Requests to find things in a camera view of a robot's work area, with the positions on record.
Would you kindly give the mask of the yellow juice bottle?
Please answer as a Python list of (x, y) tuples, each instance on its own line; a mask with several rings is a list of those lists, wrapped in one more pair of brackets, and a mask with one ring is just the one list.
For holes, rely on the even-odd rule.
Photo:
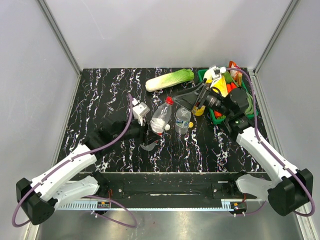
[(193, 115), (199, 117), (204, 114), (205, 108), (206, 107), (204, 105), (201, 108), (194, 107), (191, 112)]

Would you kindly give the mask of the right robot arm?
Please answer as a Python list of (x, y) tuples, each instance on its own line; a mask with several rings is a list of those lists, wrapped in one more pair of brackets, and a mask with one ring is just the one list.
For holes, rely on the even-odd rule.
[(202, 82), (180, 91), (173, 101), (189, 111), (205, 106), (225, 115), (223, 123), (229, 137), (246, 149), (267, 173), (268, 180), (245, 172), (236, 174), (227, 186), (231, 197), (239, 198), (243, 194), (255, 196), (267, 201), (280, 216), (296, 212), (307, 203), (311, 204), (307, 216), (315, 213), (312, 173), (306, 168), (298, 169), (262, 137), (257, 123), (250, 121), (245, 114), (249, 105), (245, 90), (238, 87), (223, 97)]

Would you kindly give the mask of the red-label soda bottle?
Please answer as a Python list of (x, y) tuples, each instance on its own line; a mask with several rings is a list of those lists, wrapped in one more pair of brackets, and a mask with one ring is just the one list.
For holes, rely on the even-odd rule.
[(171, 119), (173, 98), (168, 96), (165, 102), (158, 107), (150, 120), (152, 131), (157, 135), (162, 135)]

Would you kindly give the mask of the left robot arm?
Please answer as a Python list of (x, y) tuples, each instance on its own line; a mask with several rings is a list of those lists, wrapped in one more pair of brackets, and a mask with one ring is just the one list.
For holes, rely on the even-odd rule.
[(81, 170), (101, 160), (115, 143), (125, 140), (137, 140), (149, 151), (161, 138), (152, 131), (150, 124), (133, 121), (106, 120), (89, 133), (82, 143), (51, 169), (31, 180), (21, 178), (15, 185), (17, 207), (11, 223), (16, 223), (19, 209), (27, 216), (27, 222), (39, 225), (50, 218), (61, 206), (79, 198), (95, 195), (102, 198), (107, 195), (108, 181), (100, 173), (92, 173), (82, 180), (67, 184)]

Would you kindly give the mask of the clear blue-cap water bottle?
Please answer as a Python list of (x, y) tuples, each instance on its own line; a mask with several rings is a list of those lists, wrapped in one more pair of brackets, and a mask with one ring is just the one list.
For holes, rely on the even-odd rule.
[(175, 131), (185, 135), (189, 129), (192, 113), (184, 107), (180, 107), (175, 114)]

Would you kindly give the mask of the white bottle cap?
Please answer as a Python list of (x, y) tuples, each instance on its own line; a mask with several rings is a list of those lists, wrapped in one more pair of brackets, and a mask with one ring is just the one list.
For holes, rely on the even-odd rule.
[(170, 129), (170, 125), (169, 125), (169, 124), (166, 124), (165, 127), (164, 127), (164, 129), (165, 129), (166, 131), (168, 131), (168, 130)]

